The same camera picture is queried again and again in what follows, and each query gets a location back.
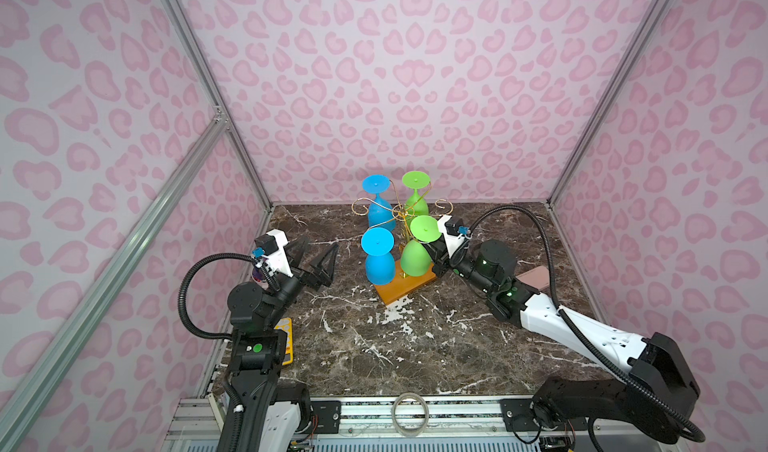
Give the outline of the gold wire rack wooden base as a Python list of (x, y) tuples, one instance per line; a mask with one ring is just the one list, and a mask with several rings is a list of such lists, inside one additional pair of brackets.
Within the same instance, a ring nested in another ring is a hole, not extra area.
[[(373, 200), (373, 197), (358, 198), (358, 200), (356, 200), (356, 202), (352, 204), (352, 211), (356, 215), (367, 217), (368, 205), (370, 204), (370, 202), (372, 202), (372, 200)], [(407, 216), (406, 216), (405, 209), (402, 207), (400, 203), (392, 206), (392, 210), (393, 210), (394, 218), (396, 220), (396, 228), (394, 229), (394, 232), (391, 232), (394, 236), (394, 248), (392, 249), (392, 256), (395, 260), (395, 268), (396, 268), (394, 279), (387, 285), (376, 286), (368, 280), (366, 276), (366, 271), (365, 271), (365, 276), (367, 280), (374, 286), (381, 301), (385, 305), (391, 305), (397, 300), (405, 297), (409, 293), (412, 293), (415, 290), (437, 280), (437, 277), (431, 271), (432, 264), (428, 272), (425, 275), (420, 277), (408, 276), (402, 271), (401, 265), (400, 265), (401, 255), (404, 250), (404, 247), (406, 246), (407, 242), (410, 240), (409, 232), (408, 232)]]

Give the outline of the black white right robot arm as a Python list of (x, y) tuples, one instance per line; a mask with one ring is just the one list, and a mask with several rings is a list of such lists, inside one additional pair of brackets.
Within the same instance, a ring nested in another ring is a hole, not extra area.
[(517, 259), (498, 240), (473, 257), (442, 239), (425, 246), (436, 274), (454, 272), (481, 291), (493, 316), (554, 340), (609, 373), (600, 380), (551, 376), (533, 395), (524, 419), (553, 429), (572, 419), (607, 419), (633, 425), (651, 439), (702, 443), (691, 419), (701, 389), (677, 342), (656, 332), (626, 332), (567, 307), (514, 274)]

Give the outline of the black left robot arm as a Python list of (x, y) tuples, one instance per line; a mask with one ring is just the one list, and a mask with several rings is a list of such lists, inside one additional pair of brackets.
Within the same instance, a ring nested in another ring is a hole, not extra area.
[(286, 242), (264, 234), (255, 244), (246, 259), (259, 279), (237, 285), (227, 299), (232, 350), (222, 379), (228, 404), (219, 451), (287, 451), (317, 423), (308, 386), (280, 382), (288, 333), (277, 325), (304, 289), (332, 284), (338, 246), (301, 267), (305, 237)]

